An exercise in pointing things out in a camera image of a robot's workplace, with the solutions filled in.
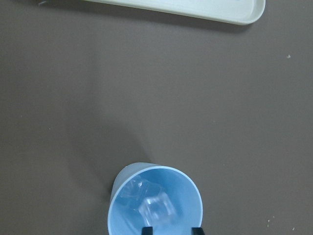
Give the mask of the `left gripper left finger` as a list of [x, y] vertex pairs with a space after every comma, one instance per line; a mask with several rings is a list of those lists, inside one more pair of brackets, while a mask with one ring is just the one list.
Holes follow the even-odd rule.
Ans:
[[153, 227], [143, 227], [142, 235], [153, 235]]

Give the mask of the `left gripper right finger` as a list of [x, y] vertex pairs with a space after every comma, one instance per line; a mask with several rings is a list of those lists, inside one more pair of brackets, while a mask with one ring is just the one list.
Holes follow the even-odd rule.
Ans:
[[191, 229], [191, 235], [204, 235], [204, 230], [201, 227], [193, 227]]

